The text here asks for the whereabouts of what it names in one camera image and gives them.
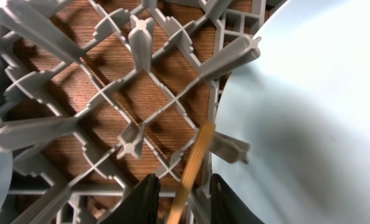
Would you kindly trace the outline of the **large light blue plate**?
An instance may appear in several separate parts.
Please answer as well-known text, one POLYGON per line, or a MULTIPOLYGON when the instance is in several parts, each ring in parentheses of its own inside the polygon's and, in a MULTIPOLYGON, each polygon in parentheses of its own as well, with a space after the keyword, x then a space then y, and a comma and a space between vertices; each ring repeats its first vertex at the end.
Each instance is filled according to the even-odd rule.
POLYGON ((257 35, 216 115, 249 161, 213 173, 264 223, 370 223, 370 0, 290 0, 257 35))

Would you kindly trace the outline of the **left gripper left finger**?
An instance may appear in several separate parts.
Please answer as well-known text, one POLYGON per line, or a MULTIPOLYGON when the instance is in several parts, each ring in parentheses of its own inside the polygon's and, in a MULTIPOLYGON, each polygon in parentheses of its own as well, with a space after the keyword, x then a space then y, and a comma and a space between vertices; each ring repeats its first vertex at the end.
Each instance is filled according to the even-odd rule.
POLYGON ((156 224, 161 184, 148 174, 101 224, 156 224))

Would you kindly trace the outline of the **wooden chopstick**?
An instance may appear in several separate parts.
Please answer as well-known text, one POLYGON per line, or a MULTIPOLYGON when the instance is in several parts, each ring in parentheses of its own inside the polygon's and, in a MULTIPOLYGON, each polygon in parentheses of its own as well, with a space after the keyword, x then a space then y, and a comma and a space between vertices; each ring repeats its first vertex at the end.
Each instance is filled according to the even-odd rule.
POLYGON ((179 223, 206 151, 212 142, 215 128, 216 125, 213 121, 208 121, 199 128, 199 132, 181 177, 180 186, 177 187, 176 195, 166 220, 167 224, 179 223))

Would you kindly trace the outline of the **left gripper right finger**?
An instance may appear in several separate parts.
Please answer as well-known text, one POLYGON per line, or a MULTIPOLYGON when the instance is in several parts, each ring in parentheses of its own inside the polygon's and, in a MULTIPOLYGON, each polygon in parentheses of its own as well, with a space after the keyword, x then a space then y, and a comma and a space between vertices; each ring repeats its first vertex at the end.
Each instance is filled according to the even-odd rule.
POLYGON ((211 224, 263 224, 219 174, 211 176, 211 224))

